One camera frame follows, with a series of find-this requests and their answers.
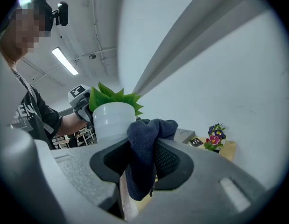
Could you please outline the flat grey box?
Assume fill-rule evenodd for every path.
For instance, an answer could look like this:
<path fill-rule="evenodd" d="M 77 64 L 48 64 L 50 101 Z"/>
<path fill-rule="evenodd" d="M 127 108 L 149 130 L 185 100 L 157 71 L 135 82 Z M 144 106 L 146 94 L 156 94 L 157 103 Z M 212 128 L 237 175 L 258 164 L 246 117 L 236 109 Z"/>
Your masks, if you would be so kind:
<path fill-rule="evenodd" d="M 192 130 L 178 128 L 174 136 L 174 141 L 187 144 L 195 136 L 196 136 L 196 133 Z"/>

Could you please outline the colourful flowers in small pot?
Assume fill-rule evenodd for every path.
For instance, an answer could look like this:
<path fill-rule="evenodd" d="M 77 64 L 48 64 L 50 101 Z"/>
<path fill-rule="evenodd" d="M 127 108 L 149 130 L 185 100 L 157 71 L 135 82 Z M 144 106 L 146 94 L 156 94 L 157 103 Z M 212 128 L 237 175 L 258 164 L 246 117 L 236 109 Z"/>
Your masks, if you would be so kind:
<path fill-rule="evenodd" d="M 223 124 L 219 123 L 209 127 L 209 137 L 204 143 L 204 147 L 206 150 L 210 150 L 216 153 L 220 152 L 220 150 L 224 147 L 224 143 L 226 140 L 226 135 L 224 133 L 225 129 L 226 128 L 223 127 Z"/>

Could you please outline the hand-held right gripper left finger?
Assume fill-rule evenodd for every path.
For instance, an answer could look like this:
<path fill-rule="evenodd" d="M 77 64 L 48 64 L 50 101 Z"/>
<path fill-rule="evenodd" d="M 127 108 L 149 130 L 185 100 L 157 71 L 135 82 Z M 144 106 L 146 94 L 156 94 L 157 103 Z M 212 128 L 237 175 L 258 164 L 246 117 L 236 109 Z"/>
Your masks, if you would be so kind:
<path fill-rule="evenodd" d="M 51 152 L 74 188 L 91 204 L 124 219 L 120 177 L 130 160 L 126 138 Z"/>

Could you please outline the green plant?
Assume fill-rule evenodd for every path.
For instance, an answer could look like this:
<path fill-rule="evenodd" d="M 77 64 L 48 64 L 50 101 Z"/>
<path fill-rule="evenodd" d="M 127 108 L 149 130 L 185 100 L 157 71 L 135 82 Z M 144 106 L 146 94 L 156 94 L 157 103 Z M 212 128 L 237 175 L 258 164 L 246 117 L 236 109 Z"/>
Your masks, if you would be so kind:
<path fill-rule="evenodd" d="M 98 88 L 91 88 L 89 110 L 93 118 L 94 132 L 98 143 L 126 137 L 129 125 L 142 114 L 138 104 L 141 95 L 114 92 L 98 82 Z"/>

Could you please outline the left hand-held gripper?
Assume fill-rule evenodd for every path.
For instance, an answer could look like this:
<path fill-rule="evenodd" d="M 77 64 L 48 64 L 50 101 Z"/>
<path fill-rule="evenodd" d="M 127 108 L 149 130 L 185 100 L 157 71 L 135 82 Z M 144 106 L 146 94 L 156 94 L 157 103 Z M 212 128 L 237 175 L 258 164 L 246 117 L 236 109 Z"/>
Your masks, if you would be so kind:
<path fill-rule="evenodd" d="M 90 87 L 80 84 L 68 92 L 68 100 L 79 119 L 94 128 L 93 112 L 91 112 L 89 108 L 90 92 Z"/>

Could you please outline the person's black printed t-shirt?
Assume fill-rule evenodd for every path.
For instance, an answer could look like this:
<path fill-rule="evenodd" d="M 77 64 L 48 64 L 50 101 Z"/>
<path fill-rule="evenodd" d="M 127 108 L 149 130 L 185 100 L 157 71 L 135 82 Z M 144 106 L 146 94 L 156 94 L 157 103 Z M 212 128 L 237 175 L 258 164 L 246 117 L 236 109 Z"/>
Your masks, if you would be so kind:
<path fill-rule="evenodd" d="M 53 137 L 57 134 L 62 116 L 50 108 L 41 97 L 39 91 L 29 84 L 18 72 L 12 71 L 27 93 L 15 111 L 11 125 L 28 132 L 33 139 L 47 143 L 54 150 Z"/>

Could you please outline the dark blue cloth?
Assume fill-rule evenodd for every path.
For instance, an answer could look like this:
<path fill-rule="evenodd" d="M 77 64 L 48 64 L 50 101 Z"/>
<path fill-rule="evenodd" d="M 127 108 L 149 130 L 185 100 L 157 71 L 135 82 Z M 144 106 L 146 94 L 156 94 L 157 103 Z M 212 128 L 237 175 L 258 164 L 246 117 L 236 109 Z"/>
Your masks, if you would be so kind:
<path fill-rule="evenodd" d="M 131 156 L 125 170 L 127 190 L 130 197 L 141 201 L 154 189 L 156 168 L 154 142 L 157 138 L 173 140 L 178 124 L 174 120 L 141 119 L 130 124 L 127 138 Z"/>

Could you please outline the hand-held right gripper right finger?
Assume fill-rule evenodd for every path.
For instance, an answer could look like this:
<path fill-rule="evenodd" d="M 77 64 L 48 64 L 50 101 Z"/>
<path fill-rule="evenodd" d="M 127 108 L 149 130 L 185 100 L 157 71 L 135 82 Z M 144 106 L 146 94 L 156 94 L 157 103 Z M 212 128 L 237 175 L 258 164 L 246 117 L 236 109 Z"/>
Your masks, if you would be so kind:
<path fill-rule="evenodd" d="M 134 224 L 247 224 L 266 207 L 275 188 L 211 151 L 159 139 L 192 161 L 188 180 L 174 190 L 155 190 Z"/>

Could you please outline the white side table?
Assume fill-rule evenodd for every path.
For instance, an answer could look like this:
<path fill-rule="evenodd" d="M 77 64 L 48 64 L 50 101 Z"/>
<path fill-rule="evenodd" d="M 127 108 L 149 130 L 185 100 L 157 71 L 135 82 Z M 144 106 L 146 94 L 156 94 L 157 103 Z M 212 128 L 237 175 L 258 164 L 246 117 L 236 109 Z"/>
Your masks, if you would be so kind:
<path fill-rule="evenodd" d="M 77 146 L 87 146 L 96 143 L 96 136 L 92 129 L 80 130 L 77 134 Z"/>

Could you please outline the person's left forearm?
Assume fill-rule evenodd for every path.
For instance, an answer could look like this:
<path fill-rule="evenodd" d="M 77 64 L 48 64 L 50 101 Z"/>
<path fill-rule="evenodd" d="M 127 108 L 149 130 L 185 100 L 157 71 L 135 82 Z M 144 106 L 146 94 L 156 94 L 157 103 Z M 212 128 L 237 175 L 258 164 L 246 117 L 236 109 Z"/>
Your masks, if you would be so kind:
<path fill-rule="evenodd" d="M 61 118 L 61 124 L 57 135 L 65 136 L 78 132 L 86 125 L 86 121 L 82 120 L 76 113 L 72 113 Z"/>

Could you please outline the small black marker card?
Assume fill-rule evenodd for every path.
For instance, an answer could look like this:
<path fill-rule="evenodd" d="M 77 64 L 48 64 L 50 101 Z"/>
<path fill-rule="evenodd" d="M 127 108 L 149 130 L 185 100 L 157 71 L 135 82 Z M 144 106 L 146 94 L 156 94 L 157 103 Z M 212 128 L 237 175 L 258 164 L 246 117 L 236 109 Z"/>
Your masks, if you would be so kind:
<path fill-rule="evenodd" d="M 193 146 L 193 147 L 199 147 L 203 145 L 204 143 L 199 139 L 199 138 L 193 138 L 188 141 L 188 144 Z"/>

